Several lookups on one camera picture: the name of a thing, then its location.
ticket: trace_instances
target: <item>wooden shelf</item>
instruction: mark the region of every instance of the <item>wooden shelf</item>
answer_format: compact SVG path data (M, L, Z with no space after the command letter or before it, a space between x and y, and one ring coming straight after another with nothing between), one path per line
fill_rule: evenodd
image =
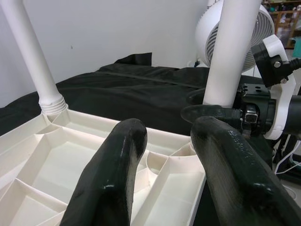
M289 4L289 3L298 3L298 2L300 2L301 3L301 1L277 1L277 2L268 2L268 3L262 3L263 5L268 5L268 4L270 4L270 5L273 5L273 4Z
M289 21L285 21L285 23L280 23L280 19L282 18L283 14L284 15L286 14L286 18ZM295 33L300 34L299 31L301 30L296 30L296 25L299 20L300 14L301 11L296 11L296 10L270 12L270 15L273 15L273 20L275 25L275 35L278 34L278 29L280 27L282 29L288 29L289 31L287 41L286 39L281 40L284 48L294 48L294 44L291 39L296 36Z

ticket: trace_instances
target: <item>desk fan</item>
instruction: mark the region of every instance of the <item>desk fan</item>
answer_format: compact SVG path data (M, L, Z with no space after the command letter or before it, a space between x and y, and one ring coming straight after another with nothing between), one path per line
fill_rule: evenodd
M200 59L210 67L215 39L222 13L223 0L213 4L201 17L196 28L196 41ZM250 49L246 55L243 72L255 66L251 47L258 45L263 39L274 34L274 23L264 6L260 6L256 24L253 30Z

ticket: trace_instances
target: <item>white pipe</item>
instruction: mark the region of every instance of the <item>white pipe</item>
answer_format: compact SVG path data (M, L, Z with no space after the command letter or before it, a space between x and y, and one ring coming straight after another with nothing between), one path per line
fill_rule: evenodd
M56 88L22 0L2 0L1 5L39 94L42 112L60 113L67 105Z
M208 0L207 8L211 7L217 0Z
M224 0L203 104L231 108L261 0Z

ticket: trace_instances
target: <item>screw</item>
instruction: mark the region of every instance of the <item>screw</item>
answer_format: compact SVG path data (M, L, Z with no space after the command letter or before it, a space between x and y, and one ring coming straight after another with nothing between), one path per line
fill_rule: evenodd
M279 68L281 66L281 63L279 62L279 61L276 61L275 63L274 63L274 67L275 68Z
M280 82L281 82L281 84L286 84L287 80L286 79L282 79Z

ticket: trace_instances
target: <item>black fabric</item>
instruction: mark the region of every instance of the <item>black fabric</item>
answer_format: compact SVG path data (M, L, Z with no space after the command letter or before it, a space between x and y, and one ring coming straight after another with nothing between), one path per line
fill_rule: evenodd
M117 62L58 83L69 108L120 121L137 118L146 127L189 136L191 124L181 118L180 111L189 106L186 96L190 92L206 87L209 69L147 66L151 54L131 55ZM262 81L242 76L241 83ZM0 108L0 135L39 115L38 101L34 92ZM218 226L215 209L207 204L210 199L202 196L199 209L207 211L198 211L196 218L202 225Z

